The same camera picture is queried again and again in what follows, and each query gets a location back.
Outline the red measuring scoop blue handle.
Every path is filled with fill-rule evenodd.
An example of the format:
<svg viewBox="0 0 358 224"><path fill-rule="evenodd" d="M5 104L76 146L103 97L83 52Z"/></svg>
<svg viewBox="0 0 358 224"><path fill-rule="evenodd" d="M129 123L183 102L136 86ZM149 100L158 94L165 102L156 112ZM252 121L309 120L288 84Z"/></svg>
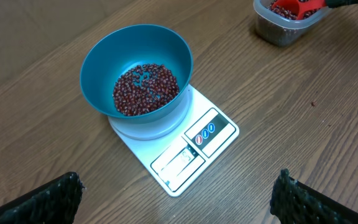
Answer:
<svg viewBox="0 0 358 224"><path fill-rule="evenodd" d="M326 6L325 0L276 0L268 9L289 20L303 20Z"/></svg>

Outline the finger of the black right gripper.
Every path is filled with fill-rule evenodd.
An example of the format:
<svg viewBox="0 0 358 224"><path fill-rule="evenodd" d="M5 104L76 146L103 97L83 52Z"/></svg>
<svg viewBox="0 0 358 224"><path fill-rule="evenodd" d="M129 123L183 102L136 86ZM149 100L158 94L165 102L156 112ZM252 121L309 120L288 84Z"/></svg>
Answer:
<svg viewBox="0 0 358 224"><path fill-rule="evenodd" d="M358 4L358 0L325 0L325 5L329 8L337 8Z"/></svg>

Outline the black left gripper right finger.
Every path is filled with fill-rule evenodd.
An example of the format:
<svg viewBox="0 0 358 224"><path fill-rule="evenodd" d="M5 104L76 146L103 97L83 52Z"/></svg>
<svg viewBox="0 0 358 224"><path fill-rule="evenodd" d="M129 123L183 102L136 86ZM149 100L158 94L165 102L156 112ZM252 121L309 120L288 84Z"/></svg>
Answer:
<svg viewBox="0 0 358 224"><path fill-rule="evenodd" d="M270 199L270 213L284 224L358 224L358 213L290 177L282 169Z"/></svg>

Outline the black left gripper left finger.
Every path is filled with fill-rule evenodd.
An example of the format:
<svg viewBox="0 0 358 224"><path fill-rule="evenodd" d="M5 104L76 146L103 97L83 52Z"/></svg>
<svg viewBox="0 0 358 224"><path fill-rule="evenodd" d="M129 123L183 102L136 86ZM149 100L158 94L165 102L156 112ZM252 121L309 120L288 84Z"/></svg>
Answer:
<svg viewBox="0 0 358 224"><path fill-rule="evenodd" d="M67 172L0 206L0 224L72 224L82 195L80 176Z"/></svg>

